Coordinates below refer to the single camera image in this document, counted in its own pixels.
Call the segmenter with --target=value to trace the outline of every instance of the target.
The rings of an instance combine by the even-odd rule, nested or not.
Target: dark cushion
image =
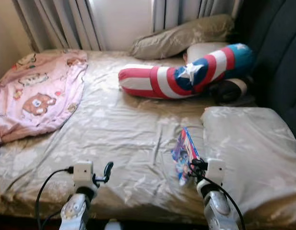
[[[275,110],[296,138],[296,0],[245,0],[236,28],[256,54],[257,104]]]

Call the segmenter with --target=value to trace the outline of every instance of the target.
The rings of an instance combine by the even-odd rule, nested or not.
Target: captain america pillow
[[[244,44],[228,45],[178,68],[126,65],[118,74],[122,89],[131,95],[179,99],[198,95],[221,79],[239,78],[250,72],[252,50]]]

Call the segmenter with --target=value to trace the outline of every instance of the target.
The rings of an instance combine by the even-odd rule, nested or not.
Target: pink blanket
[[[87,54],[30,54],[0,80],[0,144],[60,128],[83,92]]]

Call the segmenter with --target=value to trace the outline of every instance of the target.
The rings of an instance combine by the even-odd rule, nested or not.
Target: beige bedsheet
[[[117,74],[127,63],[180,66],[182,58],[144,62],[122,52],[88,54],[83,98],[64,126],[0,148],[0,214],[33,217],[37,193],[51,172],[92,160],[98,175],[114,162],[110,181],[93,201],[92,217],[205,223],[195,187],[178,185],[171,149],[186,126],[200,153],[200,116],[211,99],[157,101],[119,89]],[[60,209],[72,186],[71,175],[54,176],[42,194],[41,215]]]

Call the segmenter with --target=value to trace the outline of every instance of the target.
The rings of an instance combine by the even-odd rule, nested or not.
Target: black wire
[[[36,217],[36,220],[37,220],[37,225],[38,225],[38,229],[41,230],[41,218],[39,216],[39,198],[41,197],[41,194],[42,194],[42,191],[44,189],[44,187],[46,186],[47,182],[50,180],[50,178],[58,173],[58,172],[67,172],[68,169],[60,169],[60,170],[56,170],[54,171],[52,174],[50,174],[50,176],[48,176],[48,178],[45,180],[43,186],[41,187],[41,189],[39,190],[38,192],[38,195],[37,195],[37,198],[36,198],[36,202],[35,202],[35,217]]]
[[[58,214],[60,214],[60,213],[61,213],[61,210],[58,210],[58,211],[56,211],[55,213],[51,214],[49,217],[47,217],[47,218],[44,220],[43,224],[42,224],[41,230],[44,230],[44,227],[46,226],[46,223],[47,223],[52,217],[54,217],[54,216],[56,216],[56,215],[58,215]]]
[[[236,209],[236,211],[237,211],[238,214],[239,214],[239,219],[240,219],[240,223],[241,223],[241,225],[242,225],[242,229],[243,229],[243,230],[246,230],[245,222],[244,222],[244,217],[243,217],[243,215],[242,215],[242,213],[241,213],[241,211],[240,211],[238,205],[234,202],[233,198],[229,195],[229,193],[228,193],[225,189],[223,189],[221,186],[219,186],[218,184],[216,184],[214,181],[212,181],[212,180],[206,178],[205,176],[198,175],[197,172],[195,172],[195,171],[190,167],[190,165],[189,165],[189,168],[191,169],[191,171],[192,171],[193,173],[196,174],[197,177],[199,177],[199,178],[203,178],[203,179],[205,179],[206,181],[208,181],[209,183],[215,185],[218,189],[220,189],[220,190],[221,190],[221,191],[222,191],[222,192],[223,192],[223,193],[229,198],[229,200],[232,202],[234,208]]]

